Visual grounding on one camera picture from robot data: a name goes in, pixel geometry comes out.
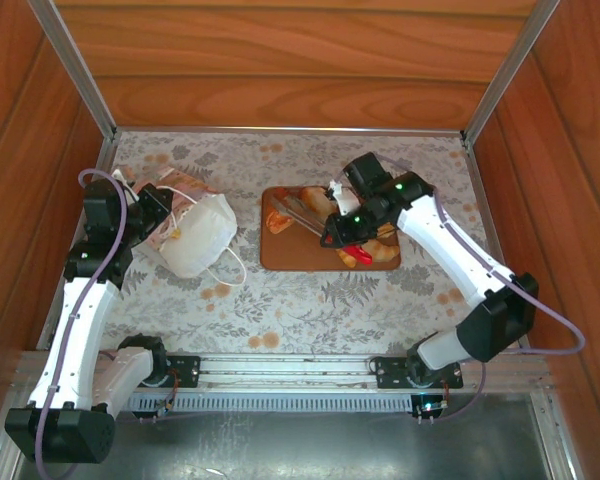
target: tongs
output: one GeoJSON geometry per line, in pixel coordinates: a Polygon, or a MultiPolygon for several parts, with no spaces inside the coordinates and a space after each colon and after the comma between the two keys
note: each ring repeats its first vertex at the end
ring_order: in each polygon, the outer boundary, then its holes
{"type": "MultiPolygon", "coordinates": [[[[275,196],[271,197],[271,205],[281,214],[293,218],[311,233],[314,233],[318,237],[322,237],[324,223],[317,215],[315,215],[315,213],[307,208],[302,200],[293,195],[288,195],[284,198],[284,201],[288,202],[288,204],[284,205],[282,201],[275,196]]],[[[371,255],[364,251],[359,245],[347,245],[346,247],[341,248],[341,250],[364,265],[371,265],[373,263],[371,255]]]]}

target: wood paneling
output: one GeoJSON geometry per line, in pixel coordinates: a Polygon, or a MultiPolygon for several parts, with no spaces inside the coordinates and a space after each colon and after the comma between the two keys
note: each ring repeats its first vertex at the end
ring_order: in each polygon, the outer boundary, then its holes
{"type": "Polygon", "coordinates": [[[459,130],[534,3],[64,0],[60,11],[119,125],[459,130]]]}
{"type": "Polygon", "coordinates": [[[102,78],[122,125],[422,128],[466,125],[481,85],[307,78],[102,78]]]}
{"type": "Polygon", "coordinates": [[[101,143],[26,0],[0,2],[0,407],[62,272],[81,208],[77,172],[101,143]]]}
{"type": "Polygon", "coordinates": [[[274,7],[526,17],[535,0],[56,0],[59,6],[274,7]]]}
{"type": "MultiPolygon", "coordinates": [[[[507,261],[588,339],[551,367],[586,478],[600,478],[600,0],[561,2],[475,149],[507,261]]],[[[574,342],[544,315],[531,340],[574,342]]]]}
{"type": "Polygon", "coordinates": [[[42,30],[27,3],[0,1],[0,128],[41,43],[42,30]]]}
{"type": "Polygon", "coordinates": [[[356,75],[488,83],[521,19],[289,10],[69,9],[95,76],[356,75]]]}

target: metal floor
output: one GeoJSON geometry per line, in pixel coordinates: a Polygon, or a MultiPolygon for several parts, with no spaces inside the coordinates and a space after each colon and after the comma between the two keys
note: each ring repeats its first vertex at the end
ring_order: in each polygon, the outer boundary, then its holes
{"type": "MultiPolygon", "coordinates": [[[[63,468],[52,470],[56,475],[63,468]]],[[[23,461],[15,478],[37,479],[23,461]]],[[[119,424],[101,465],[73,480],[549,478],[528,396],[487,395],[448,423],[405,414],[224,413],[119,424]]]]}

